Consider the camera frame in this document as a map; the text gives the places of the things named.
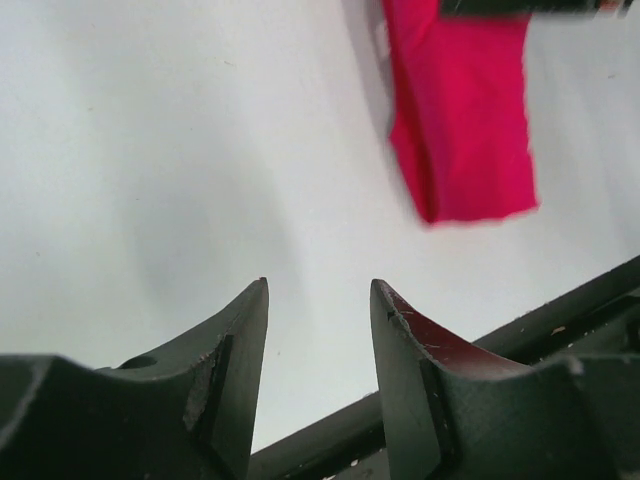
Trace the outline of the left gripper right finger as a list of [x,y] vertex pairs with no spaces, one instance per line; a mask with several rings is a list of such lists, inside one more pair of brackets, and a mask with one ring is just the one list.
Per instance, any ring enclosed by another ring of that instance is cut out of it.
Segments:
[[528,366],[462,339],[382,280],[370,303],[393,478],[638,477],[637,355]]

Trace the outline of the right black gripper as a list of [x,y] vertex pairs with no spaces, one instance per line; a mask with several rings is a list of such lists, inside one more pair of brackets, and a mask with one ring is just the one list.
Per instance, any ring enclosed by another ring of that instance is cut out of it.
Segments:
[[634,0],[442,0],[439,12],[458,17],[506,17],[531,14],[626,14]]

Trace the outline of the red t-shirt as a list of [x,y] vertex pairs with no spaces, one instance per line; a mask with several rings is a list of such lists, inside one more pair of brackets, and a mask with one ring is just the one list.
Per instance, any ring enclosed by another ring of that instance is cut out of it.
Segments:
[[392,66],[389,139],[429,224],[537,208],[526,112],[529,17],[447,18],[436,1],[383,4]]

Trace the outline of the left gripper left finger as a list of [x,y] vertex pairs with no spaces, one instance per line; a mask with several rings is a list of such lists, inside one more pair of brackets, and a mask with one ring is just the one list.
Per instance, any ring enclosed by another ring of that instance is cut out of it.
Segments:
[[265,279],[117,368],[1,359],[5,479],[243,479],[268,325]]

